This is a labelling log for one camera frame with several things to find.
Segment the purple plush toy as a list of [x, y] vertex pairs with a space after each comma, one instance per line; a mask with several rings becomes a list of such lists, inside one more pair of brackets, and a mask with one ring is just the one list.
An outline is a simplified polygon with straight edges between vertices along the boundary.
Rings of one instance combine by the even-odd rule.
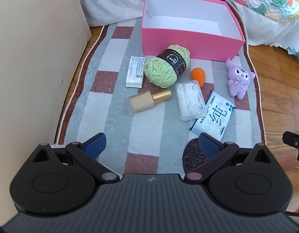
[[230, 59], [227, 59], [226, 67], [228, 68], [228, 86], [229, 94], [231, 97], [237, 97], [238, 100], [242, 100], [248, 90], [250, 82], [253, 81], [256, 74], [248, 72], [235, 65]]

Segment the beige cabinet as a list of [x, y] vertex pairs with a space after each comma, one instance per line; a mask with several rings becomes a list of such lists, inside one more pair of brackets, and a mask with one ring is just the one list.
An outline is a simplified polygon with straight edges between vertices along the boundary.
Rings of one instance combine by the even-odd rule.
[[0, 0], [0, 225], [16, 214], [11, 180], [54, 141], [90, 37], [79, 0]]

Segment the blue white wet wipes pack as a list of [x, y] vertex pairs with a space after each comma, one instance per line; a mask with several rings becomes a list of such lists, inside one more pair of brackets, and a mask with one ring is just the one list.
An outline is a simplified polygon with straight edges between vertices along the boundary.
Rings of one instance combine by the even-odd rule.
[[212, 91], [205, 105], [205, 115], [195, 121], [190, 131], [197, 136], [201, 133], [207, 133], [221, 141], [235, 108], [236, 106], [232, 102]]

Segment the clear box of floss picks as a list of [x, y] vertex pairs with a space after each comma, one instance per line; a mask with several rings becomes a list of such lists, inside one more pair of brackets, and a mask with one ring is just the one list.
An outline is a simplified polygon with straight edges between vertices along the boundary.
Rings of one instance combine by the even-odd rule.
[[188, 81], [175, 85], [180, 119], [189, 121], [205, 116], [205, 101], [198, 81]]

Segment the beige foundation bottle gold cap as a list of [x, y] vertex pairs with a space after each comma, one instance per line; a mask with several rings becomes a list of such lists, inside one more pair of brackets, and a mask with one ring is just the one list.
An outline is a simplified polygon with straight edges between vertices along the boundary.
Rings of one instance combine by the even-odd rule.
[[146, 91], [124, 99], [124, 103], [129, 115], [134, 115], [146, 110], [150, 110], [155, 104], [168, 100], [172, 97], [169, 89], [161, 90], [156, 93]]

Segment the white tissue pack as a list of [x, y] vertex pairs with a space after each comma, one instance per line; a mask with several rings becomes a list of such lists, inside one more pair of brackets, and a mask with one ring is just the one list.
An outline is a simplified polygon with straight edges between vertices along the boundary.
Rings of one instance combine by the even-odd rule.
[[132, 56], [126, 76], [126, 87], [142, 88], [145, 57]]

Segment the orange makeup sponge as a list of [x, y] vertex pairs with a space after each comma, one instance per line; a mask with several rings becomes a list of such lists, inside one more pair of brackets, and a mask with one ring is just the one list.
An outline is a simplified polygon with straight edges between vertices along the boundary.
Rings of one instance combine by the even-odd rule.
[[200, 68], [196, 67], [191, 70], [191, 80], [197, 81], [200, 87], [203, 87], [205, 83], [205, 71]]

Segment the green yarn ball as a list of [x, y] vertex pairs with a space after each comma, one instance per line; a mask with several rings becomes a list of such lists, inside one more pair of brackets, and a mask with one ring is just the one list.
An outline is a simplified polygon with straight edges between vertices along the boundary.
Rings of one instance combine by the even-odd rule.
[[190, 52], [180, 45], [170, 45], [144, 64], [144, 74], [154, 85], [168, 88], [175, 84], [190, 65]]

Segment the pink cardboard box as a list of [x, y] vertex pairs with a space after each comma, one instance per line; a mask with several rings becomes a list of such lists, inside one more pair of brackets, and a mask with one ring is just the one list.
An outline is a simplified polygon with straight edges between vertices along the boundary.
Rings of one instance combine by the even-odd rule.
[[224, 62], [245, 44], [239, 20], [220, 0], [145, 0], [141, 32], [143, 52], [152, 56], [179, 45], [192, 58]]

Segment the grey checkered rug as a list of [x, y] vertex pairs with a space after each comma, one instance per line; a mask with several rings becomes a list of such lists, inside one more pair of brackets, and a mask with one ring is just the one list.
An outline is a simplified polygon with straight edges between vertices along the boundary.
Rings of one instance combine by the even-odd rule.
[[[90, 49], [59, 124], [57, 144], [84, 142], [99, 132], [105, 133], [106, 149], [98, 162], [119, 174], [184, 174], [203, 161], [196, 149], [197, 139], [190, 127], [195, 120], [182, 121], [175, 86], [172, 98], [154, 108], [129, 115], [124, 99], [141, 92], [162, 89], [145, 77], [142, 88], [126, 87], [131, 56], [145, 57], [141, 47], [141, 17], [104, 26]], [[265, 142], [258, 80], [251, 81], [242, 100], [231, 97], [225, 62], [191, 59], [179, 83], [191, 81], [190, 70], [205, 71], [201, 92], [205, 102], [214, 91], [229, 100], [232, 110], [222, 142], [231, 141], [251, 148]]]

